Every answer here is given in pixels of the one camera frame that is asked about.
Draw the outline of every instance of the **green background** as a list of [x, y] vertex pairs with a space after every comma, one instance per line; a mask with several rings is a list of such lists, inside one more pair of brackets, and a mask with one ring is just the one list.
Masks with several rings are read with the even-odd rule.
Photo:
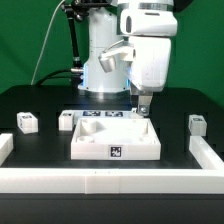
[[[59, 0], [1, 0], [0, 92], [30, 84], [45, 33]], [[168, 87], [198, 89], [224, 107], [224, 1], [194, 0], [175, 14], [178, 33], [168, 74]], [[88, 58], [88, 26], [78, 24], [81, 59]], [[72, 52], [67, 19], [57, 13], [37, 79], [57, 69], [70, 68]], [[69, 84], [57, 80], [54, 84]]]

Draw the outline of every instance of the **black label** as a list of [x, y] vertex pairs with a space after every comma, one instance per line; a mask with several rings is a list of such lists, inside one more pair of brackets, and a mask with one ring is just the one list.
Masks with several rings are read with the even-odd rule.
[[110, 156], [111, 157], [121, 157], [121, 146], [111, 146], [110, 147]]

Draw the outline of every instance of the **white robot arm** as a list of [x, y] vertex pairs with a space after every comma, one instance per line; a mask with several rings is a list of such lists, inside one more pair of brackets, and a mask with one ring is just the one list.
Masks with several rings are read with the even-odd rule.
[[110, 48], [99, 57], [105, 72], [115, 68], [113, 55], [127, 61], [131, 95], [137, 112], [149, 114], [152, 93], [162, 91], [166, 82], [171, 41], [177, 32], [173, 0], [107, 0], [118, 7], [117, 34], [124, 37], [123, 46]]

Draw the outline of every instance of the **white tray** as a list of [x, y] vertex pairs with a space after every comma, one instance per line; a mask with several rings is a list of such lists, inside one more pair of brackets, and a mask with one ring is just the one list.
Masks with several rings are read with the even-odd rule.
[[71, 159], [159, 160], [161, 144], [149, 119], [80, 118]]

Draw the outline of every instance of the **black table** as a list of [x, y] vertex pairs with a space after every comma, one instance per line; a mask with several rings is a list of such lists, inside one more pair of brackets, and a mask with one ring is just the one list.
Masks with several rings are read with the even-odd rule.
[[[224, 110], [193, 89], [154, 94], [150, 119], [162, 144], [160, 161], [71, 161], [73, 132], [58, 131], [62, 110], [130, 110], [129, 98], [97, 100], [65, 86], [15, 86], [0, 95], [0, 133], [14, 134], [2, 167], [200, 169], [188, 151], [190, 114], [208, 123], [206, 141], [224, 159]], [[39, 132], [24, 135], [16, 114], [31, 112]], [[223, 223], [223, 195], [0, 194], [2, 223]]]

